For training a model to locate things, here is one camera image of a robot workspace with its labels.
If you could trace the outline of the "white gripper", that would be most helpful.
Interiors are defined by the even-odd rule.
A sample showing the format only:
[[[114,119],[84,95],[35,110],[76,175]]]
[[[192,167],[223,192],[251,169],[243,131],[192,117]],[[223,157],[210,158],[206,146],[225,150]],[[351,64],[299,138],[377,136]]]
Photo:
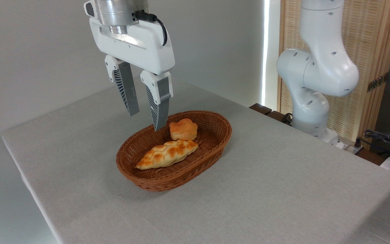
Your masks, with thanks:
[[[163,128],[173,97],[170,71],[175,65],[168,31],[150,13],[147,0],[90,0],[84,4],[93,38],[107,56],[105,65],[116,83],[129,116],[139,113],[131,66],[146,86],[154,130]]]

